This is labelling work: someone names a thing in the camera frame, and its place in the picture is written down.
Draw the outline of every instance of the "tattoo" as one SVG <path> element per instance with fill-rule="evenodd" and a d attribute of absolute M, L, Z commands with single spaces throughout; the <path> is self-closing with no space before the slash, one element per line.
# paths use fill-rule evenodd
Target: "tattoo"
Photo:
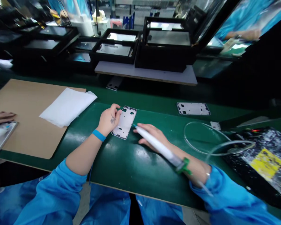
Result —
<path fill-rule="evenodd" d="M 115 120 L 116 120 L 116 118 L 111 115 L 110 123 L 114 125 L 115 124 Z"/>

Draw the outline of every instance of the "bracelet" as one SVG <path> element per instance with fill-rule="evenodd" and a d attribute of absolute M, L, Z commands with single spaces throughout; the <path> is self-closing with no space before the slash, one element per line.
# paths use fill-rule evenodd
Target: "bracelet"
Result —
<path fill-rule="evenodd" d="M 95 135 L 102 142 L 106 139 L 106 137 L 97 130 L 94 130 L 92 134 Z"/>
<path fill-rule="evenodd" d="M 183 159 L 183 165 L 181 167 L 176 168 L 176 173 L 180 174 L 182 172 L 186 172 L 189 175 L 192 175 L 192 172 L 187 169 L 188 164 L 190 163 L 190 160 L 188 158 Z"/>

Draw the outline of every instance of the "blue uniform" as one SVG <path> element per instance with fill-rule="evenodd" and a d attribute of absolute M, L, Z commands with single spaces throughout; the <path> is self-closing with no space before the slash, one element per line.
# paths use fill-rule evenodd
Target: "blue uniform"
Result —
<path fill-rule="evenodd" d="M 49 176 L 40 180 L 0 189 L 0 224 L 72 224 L 86 176 L 72 172 L 64 160 Z M 206 187 L 214 197 L 190 183 L 190 188 L 205 201 L 212 225 L 281 224 L 267 212 L 260 199 L 215 166 L 212 166 Z M 143 196 L 136 196 L 136 199 L 145 225 L 184 224 L 180 206 Z M 92 184 L 90 210 L 81 225 L 128 225 L 130 204 L 128 193 Z"/>
<path fill-rule="evenodd" d="M 66 3 L 63 3 L 65 10 L 67 10 L 68 13 L 76 15 L 77 13 L 76 13 L 76 9 L 75 9 L 73 0 L 65 0 L 65 1 L 66 1 Z M 60 13 L 63 10 L 63 7 L 58 2 L 58 0 L 48 0 L 48 3 L 50 4 L 51 9 L 54 9 L 57 13 Z M 86 1 L 77 0 L 77 3 L 78 3 L 81 14 L 87 14 L 88 17 L 90 17 Z"/>
<path fill-rule="evenodd" d="M 224 40 L 231 31 L 252 29 L 260 29 L 261 35 L 263 35 L 280 20 L 281 0 L 243 0 L 215 36 Z"/>

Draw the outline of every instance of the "blue wristband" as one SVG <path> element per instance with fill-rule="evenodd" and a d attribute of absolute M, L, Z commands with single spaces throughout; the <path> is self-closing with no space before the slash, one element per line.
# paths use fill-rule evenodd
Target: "blue wristband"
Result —
<path fill-rule="evenodd" d="M 94 130 L 92 134 L 95 135 L 102 142 L 106 139 L 106 137 L 97 130 Z"/>

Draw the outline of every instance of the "paper sheet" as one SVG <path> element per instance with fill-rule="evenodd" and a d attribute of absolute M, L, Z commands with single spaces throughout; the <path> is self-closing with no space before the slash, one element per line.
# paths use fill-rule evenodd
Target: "paper sheet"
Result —
<path fill-rule="evenodd" d="M 79 92 L 66 88 L 57 99 L 40 115 L 50 123 L 64 127 L 79 116 L 97 96 L 92 92 Z"/>

